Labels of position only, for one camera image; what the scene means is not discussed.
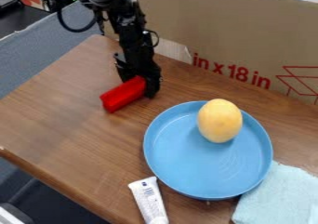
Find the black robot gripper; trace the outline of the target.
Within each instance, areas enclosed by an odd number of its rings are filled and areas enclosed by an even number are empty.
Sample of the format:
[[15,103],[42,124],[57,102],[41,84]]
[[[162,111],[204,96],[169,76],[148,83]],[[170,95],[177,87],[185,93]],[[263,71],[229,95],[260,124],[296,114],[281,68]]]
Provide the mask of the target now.
[[121,52],[114,53],[116,71],[122,83],[136,75],[145,78],[146,98],[152,99],[160,89],[160,67],[153,61],[153,48],[158,42],[152,42],[152,30],[136,32],[130,29],[120,29],[117,32]]

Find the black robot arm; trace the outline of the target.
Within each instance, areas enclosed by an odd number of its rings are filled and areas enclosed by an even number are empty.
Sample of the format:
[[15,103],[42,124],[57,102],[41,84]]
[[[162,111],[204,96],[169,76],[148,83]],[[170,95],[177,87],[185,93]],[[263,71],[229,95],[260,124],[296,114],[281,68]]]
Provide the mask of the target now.
[[154,31],[146,29],[145,14],[137,0],[86,0],[96,11],[108,16],[118,37],[121,52],[114,53],[114,66],[118,77],[126,82],[134,76],[145,79],[146,98],[152,98],[160,89],[161,69],[153,61],[152,42]]

